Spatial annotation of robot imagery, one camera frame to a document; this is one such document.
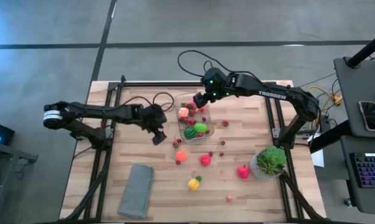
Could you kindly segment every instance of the concrete floor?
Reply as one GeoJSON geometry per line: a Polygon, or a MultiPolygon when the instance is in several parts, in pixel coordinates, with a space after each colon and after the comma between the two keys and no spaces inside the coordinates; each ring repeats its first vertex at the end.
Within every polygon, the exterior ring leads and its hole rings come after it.
{"type": "MultiPolygon", "coordinates": [[[[1,1],[0,44],[100,43],[110,0],[1,1]]],[[[120,42],[371,40],[375,0],[119,0],[108,36],[120,42]]],[[[333,73],[333,59],[362,45],[196,48],[234,70],[301,85],[333,73]]],[[[194,80],[178,68],[183,48],[106,49],[98,80],[194,80]]],[[[43,106],[86,100],[97,49],[0,50],[0,123],[16,131],[12,145],[39,154],[23,180],[14,178],[3,223],[39,223],[59,216],[75,141],[42,125],[43,106]]],[[[201,72],[204,59],[183,58],[201,72]]],[[[326,89],[336,77],[316,84],[326,89]]],[[[344,106],[330,110],[337,122],[344,106]]],[[[343,180],[319,177],[328,218],[375,223],[346,208],[343,180]]]]}

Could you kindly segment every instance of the green succulent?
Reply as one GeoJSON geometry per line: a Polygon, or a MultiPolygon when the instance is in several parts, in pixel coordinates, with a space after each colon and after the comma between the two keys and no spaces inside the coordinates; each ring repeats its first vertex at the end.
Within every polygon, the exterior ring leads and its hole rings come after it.
{"type": "Polygon", "coordinates": [[[276,146],[268,146],[266,150],[260,152],[257,156],[257,164],[265,174],[277,175],[285,167],[285,151],[276,146]]]}

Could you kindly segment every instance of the keyboard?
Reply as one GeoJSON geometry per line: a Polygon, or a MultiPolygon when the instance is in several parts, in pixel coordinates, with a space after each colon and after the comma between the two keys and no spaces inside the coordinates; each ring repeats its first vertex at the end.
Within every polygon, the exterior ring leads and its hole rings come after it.
{"type": "Polygon", "coordinates": [[[356,178],[361,188],[375,188],[375,153],[352,153],[356,178]]]}

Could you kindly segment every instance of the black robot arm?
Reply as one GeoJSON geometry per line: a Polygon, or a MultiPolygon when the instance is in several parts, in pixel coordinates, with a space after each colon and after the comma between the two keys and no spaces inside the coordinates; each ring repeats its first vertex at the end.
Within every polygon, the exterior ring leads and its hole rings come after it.
{"type": "Polygon", "coordinates": [[[279,132],[277,147],[284,149],[293,148],[296,133],[306,122],[312,122],[320,114],[319,101],[301,88],[263,83],[258,78],[243,73],[225,75],[215,67],[207,70],[201,78],[201,83],[206,92],[198,93],[193,97],[198,108],[203,107],[208,101],[213,103],[231,95],[236,97],[260,95],[289,101],[297,115],[279,132]]]}
{"type": "Polygon", "coordinates": [[[135,124],[148,133],[154,133],[153,144],[164,141],[166,135],[160,131],[167,122],[165,114],[157,104],[143,107],[141,104],[120,105],[115,108],[108,106],[85,105],[78,102],[60,101],[44,106],[44,126],[49,129],[64,128],[71,131],[71,136],[84,136],[98,149],[106,144],[107,137],[103,127],[92,128],[77,118],[111,119],[121,124],[135,124]]]}

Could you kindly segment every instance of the gray towel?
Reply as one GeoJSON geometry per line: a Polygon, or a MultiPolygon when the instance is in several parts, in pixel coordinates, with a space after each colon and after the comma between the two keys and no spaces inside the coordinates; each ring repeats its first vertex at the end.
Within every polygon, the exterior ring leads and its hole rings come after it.
{"type": "Polygon", "coordinates": [[[152,167],[133,164],[118,214],[135,219],[146,218],[153,173],[152,167]]]}

